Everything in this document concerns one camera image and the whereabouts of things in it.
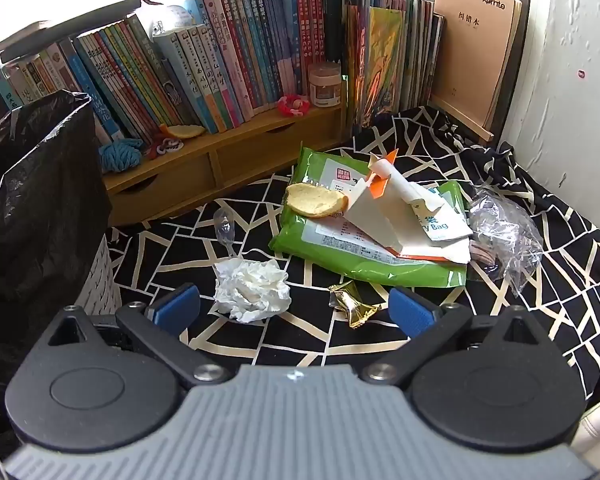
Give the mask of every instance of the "green plastic package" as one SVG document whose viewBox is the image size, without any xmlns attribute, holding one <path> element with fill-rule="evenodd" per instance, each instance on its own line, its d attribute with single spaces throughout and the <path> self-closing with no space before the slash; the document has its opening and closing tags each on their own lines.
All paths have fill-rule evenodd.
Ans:
<svg viewBox="0 0 600 480">
<path fill-rule="evenodd" d="M 337 189 L 353 186 L 368 173 L 365 162 L 350 157 L 303 148 L 291 184 L 320 183 Z M 455 180 L 436 188 L 453 208 L 464 214 L 460 186 Z M 466 265 L 396 258 L 348 223 L 342 216 L 313 220 L 297 215 L 285 205 L 280 234 L 269 247 L 310 260 L 349 278 L 380 285 L 452 287 L 464 285 Z"/>
</svg>

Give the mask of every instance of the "geometric pattern tablecloth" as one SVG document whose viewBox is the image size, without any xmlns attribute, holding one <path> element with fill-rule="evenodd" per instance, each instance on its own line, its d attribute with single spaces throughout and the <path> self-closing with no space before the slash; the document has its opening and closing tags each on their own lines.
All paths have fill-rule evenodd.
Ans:
<svg viewBox="0 0 600 480">
<path fill-rule="evenodd" d="M 424 185 L 457 180 L 466 199 L 486 183 L 515 200 L 544 238 L 542 263 L 515 298 L 506 281 L 478 281 L 456 288 L 416 288 L 437 304 L 459 302 L 477 314 L 497 314 L 508 304 L 531 310 L 579 373 L 590 395 L 600 374 L 600 231 L 516 164 L 512 150 L 467 146 L 453 134 L 446 117 L 431 108 L 414 108 L 363 131 L 334 153 L 368 160 L 399 149 L 395 167 Z M 280 228 L 278 215 L 292 168 L 243 187 L 173 219 L 109 230 L 109 250 L 123 303 L 150 303 L 183 282 L 202 295 L 201 314 L 181 335 L 192 348 L 219 363 L 324 365 L 349 363 L 356 370 L 383 352 L 406 343 L 386 311 L 356 330 L 328 306 L 327 287 L 343 278 L 309 261 L 273 254 L 268 243 Z M 292 303 L 287 312 L 253 325 L 241 325 L 213 311 L 212 265 L 227 256 L 216 241 L 212 217 L 220 207 L 235 216 L 236 253 L 251 260 L 278 260 L 289 274 Z M 357 282 L 367 303 L 386 302 L 390 287 Z"/>
</svg>

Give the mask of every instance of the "ribbed gray plastic surface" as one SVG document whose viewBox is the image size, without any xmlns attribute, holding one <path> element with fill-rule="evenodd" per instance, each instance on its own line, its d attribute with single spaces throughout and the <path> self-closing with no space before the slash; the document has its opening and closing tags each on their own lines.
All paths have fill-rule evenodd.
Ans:
<svg viewBox="0 0 600 480">
<path fill-rule="evenodd" d="M 349 365 L 240 368 L 192 389 L 160 430 L 94 455 L 24 446 L 7 462 L 20 480 L 580 480 L 593 471 L 567 446 L 495 455 L 431 431 L 398 388 Z"/>
</svg>

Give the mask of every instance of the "gold candy wrapper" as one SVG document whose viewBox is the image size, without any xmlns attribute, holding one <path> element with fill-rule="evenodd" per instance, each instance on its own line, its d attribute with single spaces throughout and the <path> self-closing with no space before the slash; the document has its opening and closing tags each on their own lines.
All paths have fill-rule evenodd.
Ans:
<svg viewBox="0 0 600 480">
<path fill-rule="evenodd" d="M 363 325 L 367 319 L 378 311 L 379 307 L 362 303 L 362 298 L 360 298 L 356 283 L 353 280 L 341 285 L 331 285 L 329 290 L 331 291 L 329 306 L 347 314 L 351 328 L 358 328 Z"/>
</svg>

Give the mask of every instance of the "blue yarn bundle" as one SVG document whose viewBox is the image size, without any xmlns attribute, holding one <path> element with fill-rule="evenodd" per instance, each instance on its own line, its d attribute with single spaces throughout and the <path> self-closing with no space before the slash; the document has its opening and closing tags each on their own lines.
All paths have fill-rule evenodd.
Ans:
<svg viewBox="0 0 600 480">
<path fill-rule="evenodd" d="M 119 173 L 137 166 L 142 159 L 142 153 L 138 150 L 140 146 L 142 146 L 140 139 L 114 140 L 107 146 L 101 146 L 98 152 L 102 171 Z"/>
</svg>

